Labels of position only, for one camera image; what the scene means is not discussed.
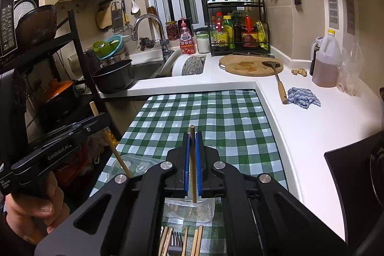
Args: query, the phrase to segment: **kettle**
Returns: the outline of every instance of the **kettle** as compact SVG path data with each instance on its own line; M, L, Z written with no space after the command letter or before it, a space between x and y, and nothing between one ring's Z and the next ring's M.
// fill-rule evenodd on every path
M316 62L316 52L320 50L321 43L323 41L323 37L318 37L316 38L312 45L311 45L311 68L310 68L310 76L313 75L313 70L314 70L314 64Z

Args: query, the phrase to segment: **table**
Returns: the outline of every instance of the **table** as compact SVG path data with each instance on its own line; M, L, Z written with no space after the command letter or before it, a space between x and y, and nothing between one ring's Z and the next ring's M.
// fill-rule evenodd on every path
M205 146L215 148L220 159L248 175L269 173L285 188L287 181L280 155L264 109L254 90L226 90L196 94L153 96L143 105L117 146L122 155L131 153L164 160L180 146L183 134L194 124L202 132ZM113 173L110 158L91 195ZM214 219L204 226L200 255L226 255L222 205L215 203ZM163 225L176 231L189 227L187 254L194 230L200 223L163 218Z

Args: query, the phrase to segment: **finger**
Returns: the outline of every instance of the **finger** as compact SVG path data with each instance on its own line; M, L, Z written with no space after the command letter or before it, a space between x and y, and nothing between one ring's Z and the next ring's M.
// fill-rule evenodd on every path
M12 211L8 212L6 222L14 233L32 244L37 244L44 238L43 233L31 217Z
M7 195L5 203L8 212L12 211L24 216L45 219L54 213L53 204L49 200L21 193Z
M52 198L57 188L57 180L52 172L49 172L49 174L47 175L45 183L47 187L47 195Z
M52 230L56 229L67 217L70 215L70 209L67 204L63 204L63 208L57 219L47 227L47 232L50 233Z
M63 207L64 193L60 188L56 188L56 192L53 197L50 198L53 204L54 213L49 216L47 219L44 219L44 223L49 226L53 221L60 215L61 209Z

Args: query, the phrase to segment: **dishcloth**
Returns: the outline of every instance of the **dishcloth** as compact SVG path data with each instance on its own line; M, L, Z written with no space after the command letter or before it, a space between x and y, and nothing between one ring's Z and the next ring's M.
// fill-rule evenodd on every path
M299 107L308 109L311 103L321 107L320 100L310 90L305 88L292 87L288 90L288 103L297 104Z

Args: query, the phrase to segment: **round cutting board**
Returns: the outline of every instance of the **round cutting board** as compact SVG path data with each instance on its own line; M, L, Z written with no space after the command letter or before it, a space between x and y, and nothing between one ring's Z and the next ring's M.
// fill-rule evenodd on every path
M225 70L232 74L242 76L270 76L275 72L271 67L263 65L263 61L279 62L280 66L276 68L277 73L283 70L283 62L279 59L257 57L253 55L226 55L219 60L219 66L225 66Z

